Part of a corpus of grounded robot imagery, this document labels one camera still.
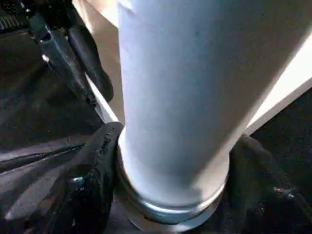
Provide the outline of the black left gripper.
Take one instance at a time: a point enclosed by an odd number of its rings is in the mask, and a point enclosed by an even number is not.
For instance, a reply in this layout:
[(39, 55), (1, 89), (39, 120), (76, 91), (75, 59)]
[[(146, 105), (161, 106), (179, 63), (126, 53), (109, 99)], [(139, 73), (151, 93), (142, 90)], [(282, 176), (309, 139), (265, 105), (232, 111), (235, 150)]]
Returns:
[[(108, 74), (103, 70), (98, 47), (89, 30), (74, 24), (71, 17), (74, 9), (71, 0), (2, 0), (0, 2), (0, 31), (14, 32), (27, 28), (27, 21), (36, 15), (53, 29), (70, 28), (69, 41), (82, 62), (85, 73), (96, 85), (107, 102), (114, 97), (114, 89)], [(74, 92), (74, 94), (95, 107), (97, 100), (78, 58), (70, 44), (59, 31), (41, 31), (39, 44), (52, 70)]]

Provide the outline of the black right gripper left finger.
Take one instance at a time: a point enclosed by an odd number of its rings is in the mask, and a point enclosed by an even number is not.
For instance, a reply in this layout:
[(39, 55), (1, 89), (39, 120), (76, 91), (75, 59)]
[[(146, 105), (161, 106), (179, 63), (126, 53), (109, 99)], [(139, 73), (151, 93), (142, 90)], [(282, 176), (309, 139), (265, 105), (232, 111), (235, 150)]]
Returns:
[(122, 129), (122, 123), (109, 122), (85, 143), (5, 160), (5, 233), (103, 233)]

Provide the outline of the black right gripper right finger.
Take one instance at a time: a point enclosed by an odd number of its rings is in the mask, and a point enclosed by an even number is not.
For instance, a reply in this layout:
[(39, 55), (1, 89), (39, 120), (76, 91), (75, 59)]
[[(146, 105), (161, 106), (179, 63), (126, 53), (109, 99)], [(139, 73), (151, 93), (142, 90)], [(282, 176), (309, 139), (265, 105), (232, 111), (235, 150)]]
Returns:
[(244, 234), (310, 234), (312, 206), (259, 141), (242, 135), (230, 151), (228, 193)]

